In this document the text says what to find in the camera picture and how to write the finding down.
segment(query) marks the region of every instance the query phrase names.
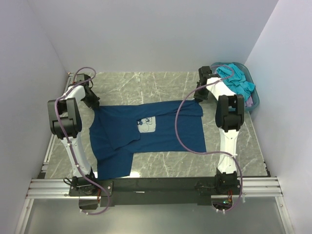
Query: marble floor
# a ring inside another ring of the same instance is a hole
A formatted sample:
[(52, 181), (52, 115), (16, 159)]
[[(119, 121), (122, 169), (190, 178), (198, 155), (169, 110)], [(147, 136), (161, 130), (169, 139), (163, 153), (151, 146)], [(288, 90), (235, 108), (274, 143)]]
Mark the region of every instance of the marble floor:
[[(198, 72), (99, 73), (94, 79), (92, 90), (101, 98), (101, 105), (139, 105), (182, 100), (196, 87), (198, 80)], [(218, 150), (220, 136), (215, 125), (216, 100), (210, 94), (208, 100), (200, 105), (204, 113), (202, 120), (206, 148), (208, 151)], [(92, 152), (89, 138), (89, 127), (93, 122), (94, 112), (83, 102), (78, 107), (83, 123), (82, 144), (92, 168), (97, 171), (97, 160)], [(267, 176), (249, 113), (245, 113), (245, 122), (238, 136), (237, 154), (244, 176)], [(218, 160), (219, 155), (200, 156), (189, 152), (138, 153), (134, 155), (130, 176), (214, 176)], [(66, 150), (60, 140), (54, 138), (49, 151), (49, 165), (45, 178), (71, 176), (72, 167)]]

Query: dark blue shirt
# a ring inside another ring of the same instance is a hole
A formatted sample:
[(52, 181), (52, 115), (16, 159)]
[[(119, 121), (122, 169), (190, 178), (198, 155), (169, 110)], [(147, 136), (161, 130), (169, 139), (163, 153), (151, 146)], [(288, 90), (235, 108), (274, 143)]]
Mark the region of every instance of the dark blue shirt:
[[(128, 176), (134, 153), (186, 151), (175, 134), (175, 116), (181, 101), (137, 106), (100, 106), (90, 127), (97, 158), (98, 179)], [(205, 152), (200, 105), (186, 101), (178, 118), (178, 132), (190, 149)]]

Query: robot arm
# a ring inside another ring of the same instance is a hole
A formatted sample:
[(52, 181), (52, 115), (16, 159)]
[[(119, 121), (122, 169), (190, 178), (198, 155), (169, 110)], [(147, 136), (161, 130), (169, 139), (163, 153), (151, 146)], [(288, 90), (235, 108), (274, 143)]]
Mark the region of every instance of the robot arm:
[[(218, 100), (215, 114), (215, 122), (220, 130), (220, 151), (236, 155), (236, 143), (239, 129), (244, 122), (244, 98), (231, 91), (217, 74), (213, 74), (210, 67), (201, 67), (199, 69), (200, 80), (197, 86), (211, 84), (206, 89), (199, 90), (195, 93), (194, 98), (202, 101), (208, 98), (211, 92)], [(236, 165), (232, 158), (221, 154), (217, 167), (217, 173), (236, 174)]]
[[(77, 82), (82, 80), (87, 80), (90, 77), (84, 74), (77, 75)], [(72, 143), (72, 147), (77, 158), (77, 162), (80, 166), (80, 169), (85, 175), (90, 175), (92, 173), (92, 168), (90, 163), (87, 160), (87, 157), (84, 153), (83, 146), (81, 143), (81, 130), (82, 130), (82, 121), (78, 111), (78, 103), (83, 101), (90, 108), (99, 107), (99, 98), (93, 93), (89, 87), (89, 83), (79, 85), (77, 87), (69, 86), (69, 89), (73, 89), (70, 94), (64, 99), (60, 100), (58, 103), (58, 112), (59, 114), (67, 113), (67, 116), (61, 117), (62, 124), (68, 134), (68, 137)], [(73, 157), (71, 156), (71, 150), (68, 146), (67, 139), (65, 138), (56, 117), (54, 109), (55, 100), (48, 101), (48, 112), (50, 120), (50, 128), (53, 134), (63, 143), (67, 154), (69, 155), (70, 162), (73, 167), (73, 176), (81, 177), (80, 172), (77, 170), (76, 164)]]

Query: metal bracket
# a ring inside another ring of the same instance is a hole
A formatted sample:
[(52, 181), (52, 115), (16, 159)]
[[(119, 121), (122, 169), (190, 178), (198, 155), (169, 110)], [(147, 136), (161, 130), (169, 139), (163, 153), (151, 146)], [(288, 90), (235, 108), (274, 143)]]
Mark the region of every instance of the metal bracket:
[[(91, 77), (86, 75), (86, 74), (78, 74), (76, 77), (76, 81), (72, 84), (70, 84), (69, 86), (75, 85), (81, 81), (85, 81), (90, 79)], [(93, 87), (93, 82), (92, 86), (90, 87), (90, 82), (84, 83), (82, 84), (84, 91), (85, 91), (85, 97), (81, 100), (84, 102), (84, 104), (86, 104), (87, 107), (91, 108), (91, 109), (98, 109), (99, 108), (99, 100), (100, 98), (98, 96), (96, 96), (96, 94), (91, 90)]]
[[(54, 103), (55, 100), (48, 101), (50, 130), (52, 134), (57, 135), (59, 139), (63, 139), (65, 136), (59, 125), (54, 109)], [(76, 138), (77, 134), (82, 130), (82, 122), (76, 99), (73, 97), (66, 100), (60, 100), (58, 102), (58, 112), (60, 115), (67, 112), (67, 117), (61, 117), (62, 124), (68, 136)]]
[[(111, 180), (104, 180), (101, 182), (101, 186), (108, 192), (109, 196), (112, 195), (113, 191), (113, 181)], [(74, 187), (71, 187), (69, 190), (69, 196), (86, 196), (87, 194), (82, 189), (75, 189)], [(100, 196), (107, 196), (105, 192), (101, 191)]]
[(239, 130), (244, 123), (244, 97), (242, 95), (219, 96), (215, 112), (215, 123), (226, 133), (229, 130)]
[[(198, 73), (199, 73), (199, 81), (197, 82), (196, 88), (207, 84), (207, 79), (210, 79), (212, 77), (220, 77), (218, 74), (213, 74), (209, 66), (204, 66), (204, 67), (199, 68)], [(207, 100), (208, 94), (209, 94), (208, 89), (203, 88), (203, 89), (197, 90), (194, 93), (194, 99), (197, 102)]]
[(218, 169), (215, 175), (216, 190), (220, 193), (227, 193), (232, 190), (233, 194), (238, 194), (240, 191), (240, 182), (237, 179), (237, 173), (232, 174), (221, 173)]

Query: blue basket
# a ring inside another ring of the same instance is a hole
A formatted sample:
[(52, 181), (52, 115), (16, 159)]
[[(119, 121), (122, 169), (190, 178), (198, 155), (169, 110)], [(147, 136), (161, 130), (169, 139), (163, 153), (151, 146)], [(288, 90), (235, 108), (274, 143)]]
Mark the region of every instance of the blue basket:
[[(246, 81), (250, 82), (250, 83), (254, 83), (252, 76), (250, 75), (247, 67), (245, 67), (243, 64), (239, 63), (239, 62), (215, 62), (214, 64), (211, 65), (212, 66), (216, 66), (216, 65), (221, 65), (221, 64), (235, 64), (243, 73), (245, 73), (245, 77), (246, 77)], [(245, 107), (245, 111), (252, 111), (254, 108), (256, 108), (259, 105), (260, 99), (257, 93), (256, 88), (254, 89), (254, 91), (252, 92), (252, 99), (253, 99), (253, 105), (249, 106), (249, 107)]]

